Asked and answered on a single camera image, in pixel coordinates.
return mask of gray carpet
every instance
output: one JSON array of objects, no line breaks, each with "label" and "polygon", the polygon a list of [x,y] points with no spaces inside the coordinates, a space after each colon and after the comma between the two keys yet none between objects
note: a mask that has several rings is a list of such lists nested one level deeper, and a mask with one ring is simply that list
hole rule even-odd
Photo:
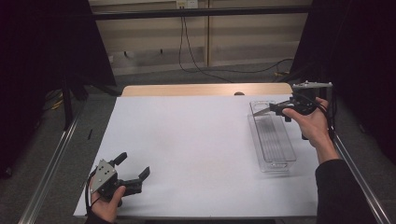
[{"label": "gray carpet", "polygon": [[[261,70],[269,64],[236,65],[221,67],[244,71]],[[278,71],[288,71],[291,62],[279,65]],[[276,68],[261,73],[210,72],[232,82],[272,82]],[[157,72],[144,75],[117,77],[118,90],[127,85],[143,84],[181,84],[181,83],[223,83],[222,79],[201,73],[184,71]],[[87,87],[90,97],[83,106],[77,128],[64,153],[62,162],[51,182],[49,192],[43,202],[35,223],[83,223],[84,219],[73,217],[83,183],[88,175],[96,152],[110,118],[115,97],[103,94],[95,88]],[[74,108],[79,102],[74,100]],[[383,156],[375,140],[362,133],[359,121],[339,99],[337,113],[337,132],[348,152],[361,170],[366,181],[383,204],[391,219],[396,220],[396,169],[395,165]],[[40,126],[35,131],[29,145],[13,167],[10,179],[0,180],[0,223],[17,223],[29,202],[40,177],[46,170],[54,149],[63,134],[64,113],[60,107],[47,111]],[[120,223],[142,223],[144,220],[122,220]],[[177,223],[206,223],[207,221],[184,220]],[[174,223],[156,221],[155,223]],[[214,220],[210,223],[265,223],[264,220]],[[315,223],[312,217],[285,218],[276,223],[298,224]]]}]

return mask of black sleeve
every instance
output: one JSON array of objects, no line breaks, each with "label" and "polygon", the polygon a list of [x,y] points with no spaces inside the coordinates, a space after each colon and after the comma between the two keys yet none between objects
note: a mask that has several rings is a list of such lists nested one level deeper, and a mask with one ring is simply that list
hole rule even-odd
[{"label": "black sleeve", "polygon": [[318,224],[376,223],[361,186],[343,160],[323,162],[316,170]]},{"label": "black sleeve", "polygon": [[111,222],[104,221],[103,219],[99,218],[94,212],[90,212],[88,214],[88,218],[85,221],[85,224],[111,224]]}]

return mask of human hand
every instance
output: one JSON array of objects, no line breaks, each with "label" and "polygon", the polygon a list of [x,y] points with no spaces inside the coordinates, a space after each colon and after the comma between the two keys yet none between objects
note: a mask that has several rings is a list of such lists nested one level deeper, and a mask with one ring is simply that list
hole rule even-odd
[{"label": "human hand", "polygon": [[114,223],[117,218],[117,208],[122,196],[125,193],[125,186],[120,186],[114,192],[110,202],[102,200],[100,194],[96,191],[91,195],[92,211],[101,219]]},{"label": "human hand", "polygon": [[[316,101],[325,108],[329,104],[327,101],[318,97]],[[339,159],[329,136],[327,119],[320,109],[317,108],[314,112],[306,116],[290,108],[285,108],[282,112],[299,124],[303,136],[308,138],[311,146],[317,149],[319,163]]]}]

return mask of clear plastic container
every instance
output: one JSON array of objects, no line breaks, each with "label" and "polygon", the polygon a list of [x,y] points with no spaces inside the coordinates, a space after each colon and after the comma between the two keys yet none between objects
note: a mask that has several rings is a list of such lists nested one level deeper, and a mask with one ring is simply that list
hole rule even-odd
[{"label": "clear plastic container", "polygon": [[254,113],[269,107],[275,102],[250,102],[252,115],[248,116],[254,146],[260,169],[263,172],[287,172],[296,161],[283,117],[269,112],[260,116]]}]

